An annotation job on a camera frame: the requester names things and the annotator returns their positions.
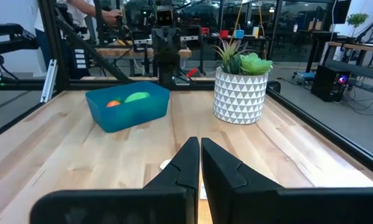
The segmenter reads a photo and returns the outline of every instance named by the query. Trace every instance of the orange fruit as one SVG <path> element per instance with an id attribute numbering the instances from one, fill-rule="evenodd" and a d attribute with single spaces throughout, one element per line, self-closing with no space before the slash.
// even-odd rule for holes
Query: orange fruit
<path id="1" fill-rule="evenodd" d="M 116 100 L 112 100 L 110 101 L 106 107 L 112 107 L 112 106 L 117 106 L 117 105 L 120 105 L 120 102 L 119 101 L 116 101 Z"/>

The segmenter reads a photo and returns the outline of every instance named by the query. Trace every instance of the blue plastic bin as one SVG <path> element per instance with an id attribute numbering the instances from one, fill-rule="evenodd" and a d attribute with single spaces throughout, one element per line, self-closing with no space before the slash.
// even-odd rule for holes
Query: blue plastic bin
<path id="1" fill-rule="evenodd" d="M 106 107 L 110 101 L 116 98 L 124 101 L 136 92 L 148 92 L 150 97 Z M 169 90 L 151 82 L 138 82 L 89 91 L 85 97 L 93 120 L 104 131 L 112 133 L 165 116 Z"/>

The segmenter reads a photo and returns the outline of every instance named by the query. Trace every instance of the potted plant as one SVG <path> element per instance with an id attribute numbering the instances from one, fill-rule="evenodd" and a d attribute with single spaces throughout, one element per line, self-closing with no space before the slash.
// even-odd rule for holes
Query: potted plant
<path id="1" fill-rule="evenodd" d="M 267 88 L 272 61 L 261 60 L 256 53 L 241 55 L 240 41 L 215 46 L 222 65 L 215 75 L 214 114 L 232 124 L 258 121 Z"/>
<path id="2" fill-rule="evenodd" d="M 357 13 L 357 14 L 351 14 L 349 15 L 347 22 L 348 25 L 352 25 L 354 30 L 352 32 L 352 36 L 347 39 L 347 42 L 355 42 L 356 37 L 354 37 L 355 30 L 358 28 L 360 25 L 365 23 L 366 19 L 369 17 L 368 14 L 366 13 Z"/>

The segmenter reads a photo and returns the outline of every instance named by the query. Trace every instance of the white shirt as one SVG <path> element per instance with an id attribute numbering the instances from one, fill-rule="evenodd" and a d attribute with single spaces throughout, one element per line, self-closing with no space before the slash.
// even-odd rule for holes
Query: white shirt
<path id="1" fill-rule="evenodd" d="M 93 3 L 93 0 L 84 0 L 86 3 L 95 6 Z M 80 27 L 86 27 L 85 23 L 85 17 L 87 16 L 83 12 L 81 12 L 79 9 L 74 7 L 73 5 L 67 3 L 67 1 L 64 0 L 56 0 L 57 3 L 66 3 L 67 4 L 67 12 L 69 12 L 73 16 L 74 24 L 80 26 Z M 42 17 L 41 17 L 41 11 L 38 9 L 37 12 L 37 19 L 35 20 L 34 28 L 37 30 L 41 30 L 42 32 L 45 32 L 44 25 L 42 23 Z"/>

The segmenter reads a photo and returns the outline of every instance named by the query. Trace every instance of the white geometric pot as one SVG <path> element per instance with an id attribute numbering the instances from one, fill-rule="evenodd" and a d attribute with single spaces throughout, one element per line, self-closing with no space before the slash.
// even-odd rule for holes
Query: white geometric pot
<path id="1" fill-rule="evenodd" d="M 261 116 L 268 73 L 233 75 L 217 68 L 215 75 L 214 114 L 232 124 L 252 124 Z"/>

